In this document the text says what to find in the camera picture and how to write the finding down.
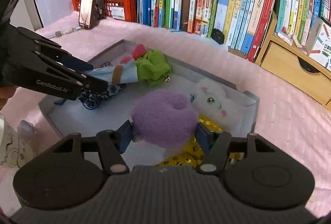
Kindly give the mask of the person's left hand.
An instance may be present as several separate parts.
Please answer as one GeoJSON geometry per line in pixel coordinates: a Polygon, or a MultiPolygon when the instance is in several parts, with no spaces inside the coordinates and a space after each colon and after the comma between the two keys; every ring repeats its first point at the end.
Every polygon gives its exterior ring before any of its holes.
{"type": "Polygon", "coordinates": [[[4,108],[8,100],[15,94],[17,87],[10,86],[0,89],[0,110],[4,108]]]}

